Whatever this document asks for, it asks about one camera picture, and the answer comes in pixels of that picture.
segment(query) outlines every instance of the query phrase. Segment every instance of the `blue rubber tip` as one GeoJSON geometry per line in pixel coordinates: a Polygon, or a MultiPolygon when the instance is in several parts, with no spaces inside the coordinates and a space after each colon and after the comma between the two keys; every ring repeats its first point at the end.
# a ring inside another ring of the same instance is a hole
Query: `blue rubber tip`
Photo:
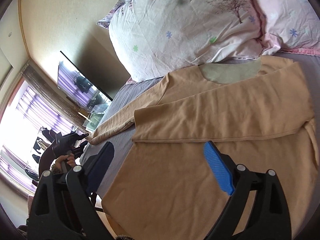
{"type": "Polygon", "coordinates": [[[221,190],[227,192],[230,196],[235,191],[232,183],[232,174],[225,166],[216,149],[209,143],[204,144],[204,157],[206,158],[221,190]]]}

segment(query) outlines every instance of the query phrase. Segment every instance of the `television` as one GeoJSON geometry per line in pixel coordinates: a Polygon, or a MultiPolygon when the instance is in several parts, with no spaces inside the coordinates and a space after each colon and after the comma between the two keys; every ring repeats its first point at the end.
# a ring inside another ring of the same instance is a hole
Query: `television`
{"type": "Polygon", "coordinates": [[[88,113],[103,112],[112,101],[89,81],[62,51],[59,53],[58,88],[88,113]]]}

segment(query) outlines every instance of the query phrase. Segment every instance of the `long-sleeved shirt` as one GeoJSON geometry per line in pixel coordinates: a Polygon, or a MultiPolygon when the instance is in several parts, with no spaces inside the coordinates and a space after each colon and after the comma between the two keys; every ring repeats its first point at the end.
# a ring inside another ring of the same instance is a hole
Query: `long-sleeved shirt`
{"type": "MultiPolygon", "coordinates": [[[[99,143],[136,124],[134,142],[102,206],[135,239],[202,240],[228,200],[203,155],[212,140],[236,164],[276,171],[295,236],[313,193],[318,149],[300,64],[263,56],[254,78],[206,80],[198,66],[164,79],[101,125],[99,143]]],[[[250,195],[237,232],[250,215],[250,195]]]]}

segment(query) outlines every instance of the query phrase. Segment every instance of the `bed sheet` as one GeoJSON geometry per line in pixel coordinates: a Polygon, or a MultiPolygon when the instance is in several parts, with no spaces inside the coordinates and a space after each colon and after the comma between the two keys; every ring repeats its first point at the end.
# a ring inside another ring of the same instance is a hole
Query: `bed sheet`
{"type": "MultiPolygon", "coordinates": [[[[320,91],[320,57],[302,55],[302,54],[281,53],[281,52],[276,53],[275,56],[290,58],[294,61],[299,61],[302,63],[302,69],[305,73],[305,77],[308,82],[311,97],[313,99],[316,123],[320,123],[320,93],[319,93],[320,91]]],[[[239,64],[244,62],[247,62],[247,60],[228,59],[223,61],[223,63],[225,64],[239,64]]],[[[130,103],[132,100],[137,98],[140,94],[142,94],[147,89],[157,84],[160,80],[161,78],[156,78],[148,81],[143,81],[137,84],[124,85],[117,93],[111,106],[106,111],[100,123],[110,118],[122,107],[124,107],[126,104],[130,103]]],[[[132,147],[133,143],[131,141],[131,137],[134,134],[134,132],[135,132],[135,125],[132,125],[129,129],[117,135],[114,135],[113,137],[107,140],[107,141],[110,141],[115,147],[115,157],[111,162],[111,165],[107,173],[105,174],[105,177],[97,191],[98,195],[101,198],[103,198],[103,196],[109,189],[125,157],[127,156],[130,148],[132,147]]],[[[320,142],[319,130],[317,130],[316,132],[316,138],[319,145],[319,142],[320,142]]],[[[80,163],[83,164],[90,156],[98,154],[98,152],[103,147],[105,142],[102,142],[96,146],[89,145],[86,148],[84,154],[81,156],[80,163]]],[[[316,188],[310,203],[309,210],[305,217],[304,223],[301,226],[301,229],[303,229],[303,227],[308,223],[308,221],[312,217],[313,213],[315,212],[319,204],[320,204],[320,174],[318,176],[316,188]]]]}

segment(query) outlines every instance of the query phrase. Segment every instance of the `hand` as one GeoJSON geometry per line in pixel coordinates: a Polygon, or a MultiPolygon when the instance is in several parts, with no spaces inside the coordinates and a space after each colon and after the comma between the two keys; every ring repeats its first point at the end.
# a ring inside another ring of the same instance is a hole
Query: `hand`
{"type": "Polygon", "coordinates": [[[76,166],[76,160],[75,160],[75,156],[73,153],[69,155],[61,155],[59,156],[59,158],[56,159],[56,167],[62,171],[62,168],[61,168],[61,162],[63,162],[64,160],[68,160],[67,161],[67,164],[70,166],[70,167],[74,167],[76,166]]]}

